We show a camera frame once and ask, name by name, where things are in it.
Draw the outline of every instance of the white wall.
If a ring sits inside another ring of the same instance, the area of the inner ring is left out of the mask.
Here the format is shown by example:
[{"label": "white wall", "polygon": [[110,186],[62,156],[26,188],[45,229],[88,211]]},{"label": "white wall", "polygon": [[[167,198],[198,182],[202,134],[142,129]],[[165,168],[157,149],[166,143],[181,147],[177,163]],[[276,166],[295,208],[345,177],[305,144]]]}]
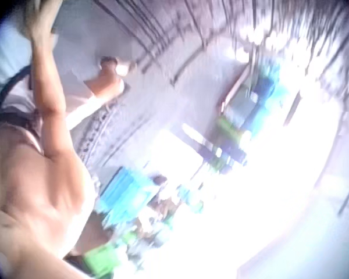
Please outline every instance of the white wall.
[{"label": "white wall", "polygon": [[284,236],[241,266],[238,278],[348,279],[349,133],[337,141],[319,187],[300,221]]}]

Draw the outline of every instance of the foot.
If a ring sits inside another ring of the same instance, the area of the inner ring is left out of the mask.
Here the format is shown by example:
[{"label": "foot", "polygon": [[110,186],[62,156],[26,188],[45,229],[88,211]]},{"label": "foot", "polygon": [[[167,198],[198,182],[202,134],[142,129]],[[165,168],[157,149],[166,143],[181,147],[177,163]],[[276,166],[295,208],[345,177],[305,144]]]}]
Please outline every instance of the foot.
[{"label": "foot", "polygon": [[101,68],[108,67],[114,70],[118,76],[125,77],[129,73],[135,71],[137,64],[134,61],[122,61],[120,59],[104,56],[102,57],[100,63]]}]

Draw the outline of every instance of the green object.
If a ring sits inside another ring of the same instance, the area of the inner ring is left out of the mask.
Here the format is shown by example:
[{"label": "green object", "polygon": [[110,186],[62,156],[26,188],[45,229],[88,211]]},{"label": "green object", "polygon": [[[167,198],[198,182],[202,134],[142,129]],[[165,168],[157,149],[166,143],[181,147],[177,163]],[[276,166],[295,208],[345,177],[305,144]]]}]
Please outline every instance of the green object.
[{"label": "green object", "polygon": [[112,243],[108,242],[84,255],[84,262],[97,278],[112,273],[121,262]]},{"label": "green object", "polygon": [[127,245],[132,245],[137,240],[137,234],[133,231],[129,231],[122,236],[122,240]]},{"label": "green object", "polygon": [[220,116],[217,119],[217,125],[236,143],[239,144],[240,138],[243,135],[242,131],[238,131],[233,127],[233,125],[227,121],[224,116]]}]

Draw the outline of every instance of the hand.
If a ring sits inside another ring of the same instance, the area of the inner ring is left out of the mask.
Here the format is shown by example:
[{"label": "hand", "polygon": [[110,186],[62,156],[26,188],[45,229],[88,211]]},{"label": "hand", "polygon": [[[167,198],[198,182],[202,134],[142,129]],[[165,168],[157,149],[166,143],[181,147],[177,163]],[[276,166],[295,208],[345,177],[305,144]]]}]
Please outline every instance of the hand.
[{"label": "hand", "polygon": [[26,28],[32,43],[52,45],[52,27],[63,0],[29,0]]}]

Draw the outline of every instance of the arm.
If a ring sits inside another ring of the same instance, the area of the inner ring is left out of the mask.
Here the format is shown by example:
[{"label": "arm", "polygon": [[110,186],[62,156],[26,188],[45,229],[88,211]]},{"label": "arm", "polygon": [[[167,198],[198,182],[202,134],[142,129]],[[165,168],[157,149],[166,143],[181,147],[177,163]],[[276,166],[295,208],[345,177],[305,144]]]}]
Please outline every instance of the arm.
[{"label": "arm", "polygon": [[35,104],[43,119],[42,144],[44,155],[50,159],[74,152],[71,135],[66,126],[66,102],[51,44],[32,41]]},{"label": "arm", "polygon": [[35,104],[43,118],[45,156],[54,159],[74,153],[66,127],[66,102],[52,53],[52,26],[62,0],[32,0],[26,7],[27,28],[33,51]]}]

